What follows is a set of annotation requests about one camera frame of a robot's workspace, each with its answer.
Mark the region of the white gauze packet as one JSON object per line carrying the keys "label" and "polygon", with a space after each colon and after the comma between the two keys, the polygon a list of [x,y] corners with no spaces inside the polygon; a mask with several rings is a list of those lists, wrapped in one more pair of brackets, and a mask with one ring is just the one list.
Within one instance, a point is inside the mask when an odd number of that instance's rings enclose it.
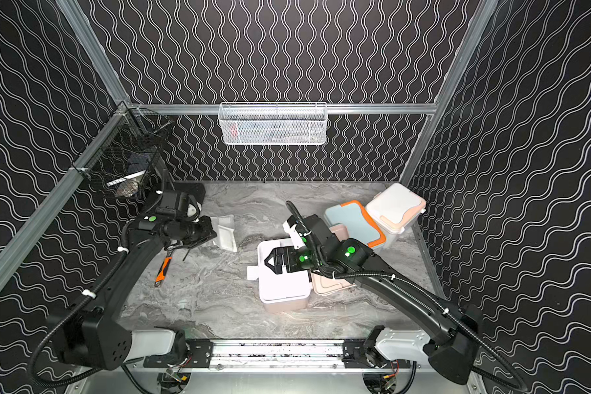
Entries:
{"label": "white gauze packet", "polygon": [[213,229],[217,236],[213,239],[215,246],[223,251],[236,253],[238,251],[235,239],[235,224],[233,215],[212,218]]}

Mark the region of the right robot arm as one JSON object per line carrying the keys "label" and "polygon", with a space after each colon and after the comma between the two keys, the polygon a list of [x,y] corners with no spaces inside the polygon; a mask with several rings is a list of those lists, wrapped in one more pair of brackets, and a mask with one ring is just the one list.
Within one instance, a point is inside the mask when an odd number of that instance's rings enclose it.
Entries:
{"label": "right robot arm", "polygon": [[409,317],[428,335],[422,346],[429,365],[446,380],[467,384],[471,374],[514,392],[528,386],[514,366],[481,335],[482,312],[465,308],[427,291],[400,274],[369,246],[354,238],[341,241],[317,215],[304,217],[287,201],[287,232],[293,246],[274,248],[265,265],[276,275],[308,271],[346,280],[373,292]]}

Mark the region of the blue orange first aid box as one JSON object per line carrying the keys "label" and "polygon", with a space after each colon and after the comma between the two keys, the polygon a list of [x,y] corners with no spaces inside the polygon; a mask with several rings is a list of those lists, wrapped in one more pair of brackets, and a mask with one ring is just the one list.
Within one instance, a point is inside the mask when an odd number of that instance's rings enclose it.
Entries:
{"label": "blue orange first aid box", "polygon": [[387,241],[379,225],[357,200],[327,208],[323,217],[331,227],[345,226],[350,238],[366,244],[370,249],[382,249]]}

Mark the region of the white pink first aid box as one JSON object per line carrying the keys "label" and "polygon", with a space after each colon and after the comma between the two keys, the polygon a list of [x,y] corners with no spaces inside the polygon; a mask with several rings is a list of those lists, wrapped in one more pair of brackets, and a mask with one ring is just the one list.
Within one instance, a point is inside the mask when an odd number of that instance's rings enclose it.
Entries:
{"label": "white pink first aid box", "polygon": [[392,184],[367,203],[366,211],[385,236],[397,236],[426,210],[426,201],[400,183]]}

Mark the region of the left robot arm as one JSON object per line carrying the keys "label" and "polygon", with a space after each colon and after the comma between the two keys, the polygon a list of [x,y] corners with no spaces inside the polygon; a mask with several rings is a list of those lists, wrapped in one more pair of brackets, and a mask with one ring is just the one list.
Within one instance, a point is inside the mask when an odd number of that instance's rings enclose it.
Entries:
{"label": "left robot arm", "polygon": [[[191,250],[216,236],[210,217],[201,213],[205,194],[201,183],[175,182],[149,195],[138,217],[122,228],[121,244],[95,283],[65,310],[48,316],[47,333],[26,367],[32,384],[68,386],[124,363],[133,338],[118,316],[144,270],[160,251]],[[36,364],[46,346],[61,363],[84,366],[85,372],[56,381],[42,377]]]}

